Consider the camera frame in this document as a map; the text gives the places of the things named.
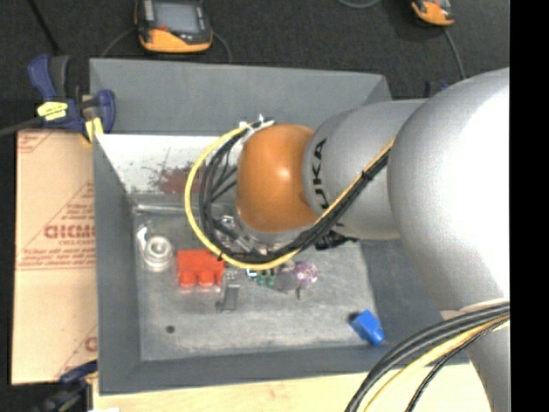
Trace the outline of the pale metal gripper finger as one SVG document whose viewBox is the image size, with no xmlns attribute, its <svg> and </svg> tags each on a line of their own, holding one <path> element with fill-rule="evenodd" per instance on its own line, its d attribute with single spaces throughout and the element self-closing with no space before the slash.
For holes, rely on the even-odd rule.
<svg viewBox="0 0 549 412">
<path fill-rule="evenodd" d="M 215 302 L 215 309 L 219 312 L 233 312 L 238 307 L 240 283 L 237 280 L 238 272 L 226 270 L 220 284 L 220 295 Z"/>
</svg>

